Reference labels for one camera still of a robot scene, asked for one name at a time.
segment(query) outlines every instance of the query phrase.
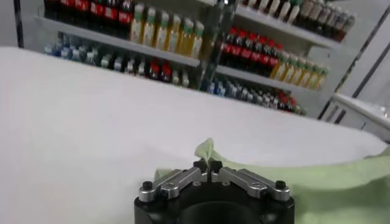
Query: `bottle label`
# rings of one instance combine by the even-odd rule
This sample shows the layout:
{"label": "bottle label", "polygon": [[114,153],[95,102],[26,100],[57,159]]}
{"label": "bottle label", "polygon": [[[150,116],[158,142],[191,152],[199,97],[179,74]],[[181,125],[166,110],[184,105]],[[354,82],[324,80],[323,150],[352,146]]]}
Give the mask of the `bottle label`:
{"label": "bottle label", "polygon": [[178,35],[176,33],[171,33],[168,43],[168,51],[174,52],[176,50]]}
{"label": "bottle label", "polygon": [[278,71],[276,72],[275,79],[280,80],[285,70],[285,65],[280,65]]}
{"label": "bottle label", "polygon": [[61,0],[61,4],[69,7],[74,7],[74,0]]}
{"label": "bottle label", "polygon": [[268,55],[265,55],[265,54],[260,55],[260,63],[261,64],[266,65],[266,64],[268,64],[268,61],[269,61]]}
{"label": "bottle label", "polygon": [[131,40],[133,42],[139,43],[140,42],[140,30],[141,30],[141,24],[134,20],[134,23],[132,24],[132,36]]}
{"label": "bottle label", "polygon": [[130,13],[120,11],[118,18],[120,23],[130,24],[131,20],[133,19],[133,15]]}
{"label": "bottle label", "polygon": [[310,0],[306,0],[305,3],[303,4],[302,10],[300,11],[300,14],[303,17],[307,17],[313,8],[314,4]]}
{"label": "bottle label", "polygon": [[104,6],[91,2],[91,13],[102,16],[104,14]]}
{"label": "bottle label", "polygon": [[151,26],[146,25],[144,31],[144,45],[152,45],[153,30]]}
{"label": "bottle label", "polygon": [[191,57],[198,58],[199,52],[200,52],[200,47],[202,47],[202,39],[195,38],[193,49],[191,51]]}
{"label": "bottle label", "polygon": [[118,10],[106,7],[104,10],[104,17],[107,19],[117,20],[118,19]]}
{"label": "bottle label", "polygon": [[156,48],[163,50],[166,39],[166,29],[160,29],[157,34]]}
{"label": "bottle label", "polygon": [[78,11],[85,12],[90,9],[90,2],[87,0],[76,0],[75,6]]}

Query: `juice bottle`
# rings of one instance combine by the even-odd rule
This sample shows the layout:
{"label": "juice bottle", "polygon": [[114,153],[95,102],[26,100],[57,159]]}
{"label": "juice bottle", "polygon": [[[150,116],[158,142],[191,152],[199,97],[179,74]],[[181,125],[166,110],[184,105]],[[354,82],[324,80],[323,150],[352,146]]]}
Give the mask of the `juice bottle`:
{"label": "juice bottle", "polygon": [[177,43],[179,40],[179,29],[180,29],[180,23],[181,19],[180,17],[175,14],[173,16],[173,21],[172,21],[172,27],[169,30],[167,41],[165,43],[165,50],[169,52],[175,52],[177,48]]}
{"label": "juice bottle", "polygon": [[306,87],[307,83],[311,77],[311,73],[313,72],[314,63],[311,61],[307,61],[307,65],[303,69],[300,80],[298,80],[297,86]]}
{"label": "juice bottle", "polygon": [[168,34],[167,26],[168,26],[169,15],[166,11],[162,11],[161,13],[161,24],[157,29],[157,37],[155,47],[159,50],[164,50],[166,43],[166,36]]}
{"label": "juice bottle", "polygon": [[296,65],[295,71],[292,74],[292,76],[291,76],[291,78],[290,78],[288,83],[296,85],[298,79],[302,75],[302,69],[303,69],[304,64],[306,64],[306,60],[303,59],[303,58],[299,58],[298,61],[297,61],[297,65]]}
{"label": "juice bottle", "polygon": [[142,15],[144,13],[145,6],[144,4],[137,4],[135,6],[134,19],[131,27],[130,40],[135,43],[141,42],[141,32],[142,32]]}
{"label": "juice bottle", "polygon": [[280,81],[288,83],[295,73],[298,58],[295,55],[290,55],[285,72],[280,77]]}
{"label": "juice bottle", "polygon": [[195,29],[195,37],[194,37],[194,43],[191,48],[191,58],[198,58],[200,48],[202,47],[203,43],[203,30],[205,29],[205,26],[201,22],[196,22],[196,29]]}
{"label": "juice bottle", "polygon": [[177,53],[182,55],[189,55],[189,46],[191,45],[194,23],[188,18],[185,19],[184,23],[184,29],[179,43],[179,47],[177,48]]}
{"label": "juice bottle", "polygon": [[285,70],[287,68],[288,58],[289,58],[289,54],[287,54],[285,51],[283,51],[280,54],[279,62],[271,72],[272,79],[276,79],[276,80],[281,79],[282,75],[285,73]]}
{"label": "juice bottle", "polygon": [[155,16],[156,16],[156,10],[153,7],[149,8],[149,10],[147,11],[147,20],[144,25],[143,36],[142,36],[142,43],[149,47],[153,46],[153,41],[154,41]]}

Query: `white table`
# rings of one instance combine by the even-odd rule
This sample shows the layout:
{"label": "white table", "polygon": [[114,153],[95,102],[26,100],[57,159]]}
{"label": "white table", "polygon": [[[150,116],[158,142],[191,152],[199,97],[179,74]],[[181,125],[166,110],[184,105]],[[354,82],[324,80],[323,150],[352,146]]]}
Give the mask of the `white table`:
{"label": "white table", "polygon": [[387,130],[390,130],[390,118],[385,116],[386,110],[384,107],[363,102],[338,93],[333,95],[332,101],[341,109],[357,115],[365,122],[373,122]]}
{"label": "white table", "polygon": [[185,168],[214,138],[264,166],[351,161],[386,144],[368,133],[164,83],[0,49],[0,223],[132,223],[139,184]]}

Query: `beverage bottle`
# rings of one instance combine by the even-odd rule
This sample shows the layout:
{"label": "beverage bottle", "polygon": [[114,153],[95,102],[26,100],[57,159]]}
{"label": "beverage bottle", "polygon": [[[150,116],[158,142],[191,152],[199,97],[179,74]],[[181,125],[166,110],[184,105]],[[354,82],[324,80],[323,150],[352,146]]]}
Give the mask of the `beverage bottle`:
{"label": "beverage bottle", "polygon": [[324,0],[314,0],[314,6],[309,14],[307,22],[308,24],[306,26],[308,30],[316,31],[316,28],[318,26],[317,19],[324,5]]}
{"label": "beverage bottle", "polygon": [[273,68],[271,72],[271,79],[280,80],[283,73],[285,73],[286,70],[286,62],[289,58],[289,54],[287,54],[285,51],[283,51],[279,56],[279,62],[277,65]]}
{"label": "beverage bottle", "polygon": [[226,35],[225,41],[222,45],[222,54],[220,59],[220,63],[222,65],[229,65],[231,61],[233,42],[235,41],[235,37],[236,37],[236,30],[234,28],[231,28],[229,33]]}
{"label": "beverage bottle", "polygon": [[57,19],[60,9],[60,0],[44,0],[44,16],[50,19]]}
{"label": "beverage bottle", "polygon": [[275,12],[275,17],[278,18],[280,21],[284,21],[290,8],[290,0],[282,0],[279,4],[278,9]]}
{"label": "beverage bottle", "polygon": [[295,19],[297,18],[298,13],[300,12],[300,5],[302,3],[302,0],[292,0],[290,11],[287,13],[286,23],[288,24],[294,24]]}
{"label": "beverage bottle", "polygon": [[263,13],[266,13],[266,9],[269,3],[269,0],[261,0],[258,10]]}
{"label": "beverage bottle", "polygon": [[339,33],[342,32],[342,28],[346,24],[347,20],[349,18],[349,12],[346,10],[345,12],[341,13],[341,15],[338,17],[335,23],[335,30],[332,35],[332,39],[337,40],[337,36]]}
{"label": "beverage bottle", "polygon": [[142,16],[144,13],[145,6],[144,4],[137,4],[135,6],[134,11],[134,19],[132,21],[131,26],[131,35],[130,40],[134,43],[141,43],[141,36],[142,36],[142,26],[143,26],[143,20]]}
{"label": "beverage bottle", "polygon": [[293,84],[293,85],[297,85],[298,84],[298,80],[301,78],[302,76],[302,73],[303,73],[303,69],[304,67],[306,66],[306,60],[303,59],[303,58],[299,58],[298,59],[298,62],[297,62],[297,66],[295,68],[295,72],[294,74],[292,75],[289,83]]}
{"label": "beverage bottle", "polygon": [[104,8],[104,18],[105,25],[107,26],[107,31],[110,33],[116,33],[118,30],[119,22],[119,0],[106,0]]}
{"label": "beverage bottle", "polygon": [[87,26],[90,15],[90,0],[76,0],[75,7],[75,22],[81,26]]}
{"label": "beverage bottle", "polygon": [[229,66],[234,68],[239,67],[239,58],[241,55],[241,51],[244,45],[245,32],[240,30],[238,32],[238,36],[235,38],[232,47],[231,60],[229,61]]}
{"label": "beverage bottle", "polygon": [[259,61],[262,51],[262,44],[259,40],[253,40],[252,53],[250,54],[249,60],[249,70],[255,73],[259,73]]}
{"label": "beverage bottle", "polygon": [[278,7],[280,5],[280,0],[272,0],[272,4],[269,7],[268,15],[274,16],[275,12],[277,11]]}
{"label": "beverage bottle", "polygon": [[271,47],[271,54],[268,60],[268,67],[266,71],[266,77],[269,77],[272,73],[272,70],[276,67],[278,64],[279,60],[279,55],[281,54],[282,51],[282,45],[281,44],[276,44],[274,45],[273,41],[269,42],[269,45]]}
{"label": "beverage bottle", "polygon": [[324,26],[325,22],[327,21],[330,13],[331,13],[331,8],[329,7],[329,4],[322,5],[322,10],[318,16],[317,24],[316,27],[314,27],[313,31],[317,32],[319,35],[322,35],[324,32]]}
{"label": "beverage bottle", "polygon": [[169,52],[176,52],[180,37],[180,23],[182,20],[177,14],[173,15],[172,27],[169,29],[165,50]]}
{"label": "beverage bottle", "polygon": [[118,35],[121,38],[130,37],[131,22],[134,17],[134,1],[123,0],[118,13]]}
{"label": "beverage bottle", "polygon": [[325,37],[331,38],[334,34],[336,21],[338,20],[339,16],[341,15],[341,8],[337,7],[335,9],[331,8],[330,16],[328,17],[327,22],[325,23],[324,33],[323,35]]}
{"label": "beverage bottle", "polygon": [[300,79],[297,81],[297,86],[300,87],[306,87],[308,84],[308,81],[311,77],[311,73],[313,72],[314,63],[311,61],[307,61],[307,65],[304,67],[302,71],[302,75],[300,76]]}
{"label": "beverage bottle", "polygon": [[74,0],[61,0],[60,4],[60,11],[61,14],[59,14],[59,18],[66,22],[71,23],[73,22],[73,16],[74,16]]}
{"label": "beverage bottle", "polygon": [[153,7],[149,8],[149,10],[147,11],[147,20],[144,25],[142,37],[142,44],[147,45],[149,47],[152,47],[154,43],[155,16],[156,10]]}
{"label": "beverage bottle", "polygon": [[349,30],[352,28],[352,26],[355,24],[357,14],[354,13],[353,15],[349,15],[346,23],[344,24],[344,27],[337,33],[336,35],[336,41],[341,42],[344,37],[347,35]]}
{"label": "beverage bottle", "polygon": [[203,30],[205,27],[201,22],[196,22],[194,42],[191,48],[191,58],[199,58],[199,52],[203,43]]}
{"label": "beverage bottle", "polygon": [[189,47],[191,45],[191,40],[192,40],[192,32],[194,28],[194,23],[186,18],[184,20],[184,29],[179,41],[179,47],[177,49],[177,53],[182,54],[182,55],[189,55]]}
{"label": "beverage bottle", "polygon": [[303,6],[299,11],[299,14],[296,18],[296,25],[299,27],[306,27],[308,16],[311,12],[311,9],[313,9],[314,2],[313,0],[305,0],[303,2]]}
{"label": "beverage bottle", "polygon": [[286,71],[280,78],[280,81],[289,83],[294,75],[298,64],[298,58],[295,55],[290,55],[289,63],[287,64]]}
{"label": "beverage bottle", "polygon": [[256,40],[256,36],[254,34],[250,34],[248,38],[244,39],[243,48],[241,49],[240,57],[239,57],[239,67],[241,69],[248,69],[250,65],[250,55],[252,53],[254,41]]}
{"label": "beverage bottle", "polygon": [[91,0],[91,13],[89,25],[93,29],[98,29],[104,21],[104,0]]}
{"label": "beverage bottle", "polygon": [[268,76],[269,75],[269,58],[271,56],[271,46],[270,42],[266,43],[264,38],[260,38],[260,43],[262,45],[261,55],[260,55],[260,75]]}
{"label": "beverage bottle", "polygon": [[168,20],[169,20],[169,15],[166,11],[161,12],[161,24],[160,27],[157,29],[157,36],[156,36],[156,43],[155,47],[159,50],[164,50],[165,44],[167,41],[167,35],[168,35]]}

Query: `cola bottle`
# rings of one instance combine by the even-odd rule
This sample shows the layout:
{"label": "cola bottle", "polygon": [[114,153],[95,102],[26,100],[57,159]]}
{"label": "cola bottle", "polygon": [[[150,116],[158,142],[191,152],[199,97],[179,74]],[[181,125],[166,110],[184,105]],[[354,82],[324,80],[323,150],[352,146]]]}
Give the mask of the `cola bottle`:
{"label": "cola bottle", "polygon": [[239,58],[239,65],[241,69],[247,70],[249,68],[250,55],[252,53],[255,40],[256,36],[254,34],[250,34],[249,37],[244,39],[243,48],[241,49],[241,55]]}
{"label": "cola bottle", "polygon": [[118,15],[118,35],[120,37],[129,38],[130,35],[130,25],[134,16],[134,1],[132,0],[123,0]]}
{"label": "cola bottle", "polygon": [[100,29],[104,20],[104,0],[92,0],[91,1],[91,13],[90,13],[90,27],[93,29]]}
{"label": "cola bottle", "polygon": [[75,8],[75,22],[81,26],[88,25],[88,19],[90,14],[90,4],[89,0],[76,0],[74,4]]}
{"label": "cola bottle", "polygon": [[106,31],[110,34],[114,34],[118,30],[120,5],[120,0],[106,0],[104,7],[104,24],[106,26]]}
{"label": "cola bottle", "polygon": [[236,38],[236,30],[231,28],[225,37],[225,43],[222,48],[220,62],[222,65],[228,65],[232,59],[233,42]]}

